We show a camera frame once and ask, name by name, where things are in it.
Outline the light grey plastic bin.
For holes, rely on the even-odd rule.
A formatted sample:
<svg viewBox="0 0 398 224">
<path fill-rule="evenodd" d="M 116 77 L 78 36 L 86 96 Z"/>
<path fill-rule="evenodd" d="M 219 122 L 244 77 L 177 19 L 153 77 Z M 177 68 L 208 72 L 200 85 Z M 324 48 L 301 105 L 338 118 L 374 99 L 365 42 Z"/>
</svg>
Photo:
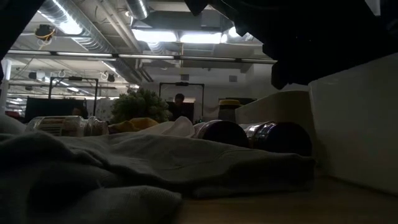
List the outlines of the light grey plastic bin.
<svg viewBox="0 0 398 224">
<path fill-rule="evenodd" d="M 309 134 L 315 132 L 307 91 L 282 91 L 235 109 L 238 124 L 266 121 L 294 122 Z"/>
</svg>

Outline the white plastic bin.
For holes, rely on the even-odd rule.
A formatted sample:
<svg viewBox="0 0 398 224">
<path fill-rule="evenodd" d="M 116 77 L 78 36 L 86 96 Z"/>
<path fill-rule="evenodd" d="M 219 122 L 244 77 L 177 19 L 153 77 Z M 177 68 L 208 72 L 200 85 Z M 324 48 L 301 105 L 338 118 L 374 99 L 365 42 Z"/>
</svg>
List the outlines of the white plastic bin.
<svg viewBox="0 0 398 224">
<path fill-rule="evenodd" d="M 398 195 L 398 53 L 310 83 L 329 176 Z"/>
</svg>

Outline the black rig frame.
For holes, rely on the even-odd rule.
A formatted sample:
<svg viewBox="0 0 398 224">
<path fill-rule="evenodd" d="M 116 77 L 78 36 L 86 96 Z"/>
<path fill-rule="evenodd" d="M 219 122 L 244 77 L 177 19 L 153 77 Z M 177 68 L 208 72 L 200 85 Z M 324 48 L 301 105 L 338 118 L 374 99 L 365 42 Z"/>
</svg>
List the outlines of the black rig frame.
<svg viewBox="0 0 398 224">
<path fill-rule="evenodd" d="M 204 83 L 189 83 L 189 82 L 160 82 L 159 83 L 159 97 L 162 95 L 162 86 L 163 85 L 175 85 L 175 86 L 200 86 L 201 90 L 201 116 L 204 116 L 204 92 L 205 92 L 205 84 Z"/>
<path fill-rule="evenodd" d="M 63 81 L 65 77 L 50 77 L 50 85 L 49 85 L 49 93 L 48 93 L 48 99 L 51 100 L 52 98 L 52 89 L 56 87 L 61 81 Z M 99 87 L 99 80 L 97 78 L 83 78 L 83 77 L 68 77 L 67 78 L 70 81 L 79 81 L 82 82 L 83 80 L 90 81 L 94 80 L 95 81 L 95 95 L 94 95 L 94 103 L 93 103 L 93 110 L 95 111 L 96 106 L 97 106 L 97 96 L 98 96 L 98 87 Z M 53 85 L 54 80 L 59 80 L 56 84 Z"/>
</svg>

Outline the horizontal light bar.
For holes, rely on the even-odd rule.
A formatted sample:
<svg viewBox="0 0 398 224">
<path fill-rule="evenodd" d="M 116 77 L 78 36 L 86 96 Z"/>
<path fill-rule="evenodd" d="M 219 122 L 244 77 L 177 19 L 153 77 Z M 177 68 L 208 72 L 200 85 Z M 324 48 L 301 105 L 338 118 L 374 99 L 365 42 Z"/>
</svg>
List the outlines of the horizontal light bar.
<svg viewBox="0 0 398 224">
<path fill-rule="evenodd" d="M 253 63 L 253 64 L 275 64 L 276 60 L 264 58 L 236 58 L 236 57 L 209 57 L 189 55 L 153 55 L 153 54 L 109 54 L 109 53 L 88 53 L 88 52 L 57 52 L 42 50 L 9 50 L 7 55 L 31 55 L 31 56 L 52 56 L 52 57 L 81 57 L 98 59 L 133 58 L 146 60 L 191 60 L 203 62 L 225 62 L 225 63 Z"/>
</svg>

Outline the person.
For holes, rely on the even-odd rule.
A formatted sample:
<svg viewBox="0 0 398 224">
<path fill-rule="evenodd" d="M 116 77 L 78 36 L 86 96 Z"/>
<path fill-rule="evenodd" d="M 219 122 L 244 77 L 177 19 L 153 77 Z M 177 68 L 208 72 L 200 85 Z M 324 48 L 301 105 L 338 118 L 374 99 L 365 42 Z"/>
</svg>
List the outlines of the person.
<svg viewBox="0 0 398 224">
<path fill-rule="evenodd" d="M 185 96 L 182 93 L 177 93 L 174 102 L 169 104 L 169 111 L 171 112 L 169 120 L 175 121 L 177 118 L 183 116 L 193 121 L 194 104 L 185 103 Z"/>
<path fill-rule="evenodd" d="M 84 106 L 74 106 L 72 109 L 72 116 L 80 116 L 83 119 L 87 119 L 88 112 Z"/>
</svg>

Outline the silver ventilation duct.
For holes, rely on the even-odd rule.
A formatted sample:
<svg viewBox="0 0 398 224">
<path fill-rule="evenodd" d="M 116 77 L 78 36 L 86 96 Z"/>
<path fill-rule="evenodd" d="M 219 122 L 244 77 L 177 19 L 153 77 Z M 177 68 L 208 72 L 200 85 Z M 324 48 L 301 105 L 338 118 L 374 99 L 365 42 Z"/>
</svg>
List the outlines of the silver ventilation duct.
<svg viewBox="0 0 398 224">
<path fill-rule="evenodd" d="M 116 49 L 72 0 L 45 0 L 38 12 L 58 30 L 72 35 L 72 40 L 89 53 L 116 53 Z M 127 82 L 150 81 L 143 69 L 134 68 L 121 58 L 105 59 L 103 63 Z"/>
</svg>

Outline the yellow cloth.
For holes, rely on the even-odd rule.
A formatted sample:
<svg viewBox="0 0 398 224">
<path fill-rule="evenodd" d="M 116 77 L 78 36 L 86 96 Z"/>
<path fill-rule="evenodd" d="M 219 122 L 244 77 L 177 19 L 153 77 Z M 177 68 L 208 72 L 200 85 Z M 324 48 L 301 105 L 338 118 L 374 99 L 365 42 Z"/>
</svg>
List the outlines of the yellow cloth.
<svg viewBox="0 0 398 224">
<path fill-rule="evenodd" d="M 128 121 L 109 125 L 108 131 L 110 134 L 138 132 L 158 124 L 157 121 L 151 118 L 133 118 Z"/>
</svg>

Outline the ceiling light panel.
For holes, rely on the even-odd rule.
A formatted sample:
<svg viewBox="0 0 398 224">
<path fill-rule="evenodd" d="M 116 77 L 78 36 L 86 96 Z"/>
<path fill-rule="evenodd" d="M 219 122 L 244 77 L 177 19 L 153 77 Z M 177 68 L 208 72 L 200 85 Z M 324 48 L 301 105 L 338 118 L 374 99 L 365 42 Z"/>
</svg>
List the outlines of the ceiling light panel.
<svg viewBox="0 0 398 224">
<path fill-rule="evenodd" d="M 137 40 L 147 43 L 181 42 L 188 44 L 220 44 L 225 41 L 223 34 L 220 32 L 183 32 L 182 34 L 177 35 L 177 33 L 172 30 L 133 29 L 132 33 Z"/>
</svg>

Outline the black partition screen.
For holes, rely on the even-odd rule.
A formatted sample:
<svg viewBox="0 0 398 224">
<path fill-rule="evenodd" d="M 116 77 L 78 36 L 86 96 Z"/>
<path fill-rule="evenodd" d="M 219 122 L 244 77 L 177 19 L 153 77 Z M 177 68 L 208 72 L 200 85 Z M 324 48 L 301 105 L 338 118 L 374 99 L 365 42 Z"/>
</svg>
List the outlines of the black partition screen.
<svg viewBox="0 0 398 224">
<path fill-rule="evenodd" d="M 86 108 L 83 100 L 28 98 L 24 121 L 28 123 L 38 116 L 71 116 L 74 106 L 84 106 Z"/>
</svg>

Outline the green succulent plant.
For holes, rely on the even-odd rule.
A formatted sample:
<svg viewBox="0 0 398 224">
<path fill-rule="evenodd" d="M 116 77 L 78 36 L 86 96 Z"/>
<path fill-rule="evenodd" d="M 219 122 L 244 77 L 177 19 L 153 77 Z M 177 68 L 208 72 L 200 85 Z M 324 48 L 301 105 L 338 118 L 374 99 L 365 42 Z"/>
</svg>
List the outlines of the green succulent plant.
<svg viewBox="0 0 398 224">
<path fill-rule="evenodd" d="M 111 122 L 121 123 L 133 118 L 150 118 L 158 123 L 169 120 L 168 103 L 152 90 L 138 89 L 136 92 L 120 94 L 114 100 Z"/>
</svg>

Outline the clear plastic bottle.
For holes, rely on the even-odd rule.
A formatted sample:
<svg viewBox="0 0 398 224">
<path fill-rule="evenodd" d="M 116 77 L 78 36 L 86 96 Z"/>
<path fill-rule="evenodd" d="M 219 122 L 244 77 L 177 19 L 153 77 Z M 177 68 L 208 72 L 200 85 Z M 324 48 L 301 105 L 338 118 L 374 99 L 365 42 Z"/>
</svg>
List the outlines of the clear plastic bottle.
<svg viewBox="0 0 398 224">
<path fill-rule="evenodd" d="M 53 136 L 87 137 L 109 134 L 108 124 L 95 116 L 39 116 L 26 126 L 25 132 L 44 131 Z"/>
</svg>

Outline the white cloth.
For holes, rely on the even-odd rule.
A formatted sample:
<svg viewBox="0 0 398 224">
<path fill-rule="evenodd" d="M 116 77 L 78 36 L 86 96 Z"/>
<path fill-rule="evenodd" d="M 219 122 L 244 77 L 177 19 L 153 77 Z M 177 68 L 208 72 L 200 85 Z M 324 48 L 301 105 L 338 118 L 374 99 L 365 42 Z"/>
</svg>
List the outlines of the white cloth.
<svg viewBox="0 0 398 224">
<path fill-rule="evenodd" d="M 195 134 L 195 128 L 188 118 L 181 116 L 175 121 L 160 123 L 143 129 L 139 131 L 139 133 L 190 138 Z"/>
</svg>

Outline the orange-label spice jar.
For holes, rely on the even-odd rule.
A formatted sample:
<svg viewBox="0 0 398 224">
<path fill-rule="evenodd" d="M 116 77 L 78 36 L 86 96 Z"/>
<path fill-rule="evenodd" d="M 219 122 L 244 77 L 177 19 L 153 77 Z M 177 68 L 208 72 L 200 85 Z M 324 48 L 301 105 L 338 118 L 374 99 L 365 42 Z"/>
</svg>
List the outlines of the orange-label spice jar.
<svg viewBox="0 0 398 224">
<path fill-rule="evenodd" d="M 307 157 L 312 155 L 310 136 L 296 123 L 273 121 L 254 123 L 244 128 L 244 131 L 249 145 L 254 149 Z"/>
</svg>

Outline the grey cloth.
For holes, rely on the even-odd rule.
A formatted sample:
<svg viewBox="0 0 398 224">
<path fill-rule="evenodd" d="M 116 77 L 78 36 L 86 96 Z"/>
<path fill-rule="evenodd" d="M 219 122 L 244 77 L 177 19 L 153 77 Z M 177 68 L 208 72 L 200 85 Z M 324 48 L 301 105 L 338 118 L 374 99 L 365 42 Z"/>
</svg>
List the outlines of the grey cloth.
<svg viewBox="0 0 398 224">
<path fill-rule="evenodd" d="M 184 197 L 306 189 L 314 166 L 176 136 L 55 137 L 0 115 L 0 224 L 165 224 Z"/>
</svg>

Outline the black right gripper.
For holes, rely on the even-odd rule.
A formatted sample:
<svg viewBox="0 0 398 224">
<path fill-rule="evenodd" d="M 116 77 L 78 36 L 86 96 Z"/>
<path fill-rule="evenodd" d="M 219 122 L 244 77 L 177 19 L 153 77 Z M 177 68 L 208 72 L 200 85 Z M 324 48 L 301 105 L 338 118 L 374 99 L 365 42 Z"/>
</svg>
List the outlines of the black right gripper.
<svg viewBox="0 0 398 224">
<path fill-rule="evenodd" d="M 385 31 L 292 34 L 264 31 L 263 52 L 277 62 L 271 85 L 281 90 L 290 84 L 314 80 L 398 52 L 398 40 Z"/>
</svg>

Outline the yellow-lid chili onion jar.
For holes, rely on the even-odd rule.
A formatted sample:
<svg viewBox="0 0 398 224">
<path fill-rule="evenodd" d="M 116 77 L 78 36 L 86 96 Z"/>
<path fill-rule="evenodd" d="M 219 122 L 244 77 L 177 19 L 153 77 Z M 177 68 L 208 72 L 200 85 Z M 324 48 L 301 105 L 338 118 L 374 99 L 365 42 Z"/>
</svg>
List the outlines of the yellow-lid chili onion jar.
<svg viewBox="0 0 398 224">
<path fill-rule="evenodd" d="M 239 100 L 220 100 L 218 119 L 235 122 L 235 109 L 241 106 L 242 104 Z"/>
</svg>

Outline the purple-label spice jar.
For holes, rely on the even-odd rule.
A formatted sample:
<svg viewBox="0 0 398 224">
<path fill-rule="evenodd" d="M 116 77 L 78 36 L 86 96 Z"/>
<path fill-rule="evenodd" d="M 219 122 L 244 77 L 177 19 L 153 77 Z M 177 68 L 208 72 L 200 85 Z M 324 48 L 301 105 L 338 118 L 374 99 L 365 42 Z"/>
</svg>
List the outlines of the purple-label spice jar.
<svg viewBox="0 0 398 224">
<path fill-rule="evenodd" d="M 194 138 L 220 142 L 239 147 L 249 147 L 244 129 L 231 121 L 213 120 L 194 125 Z"/>
</svg>

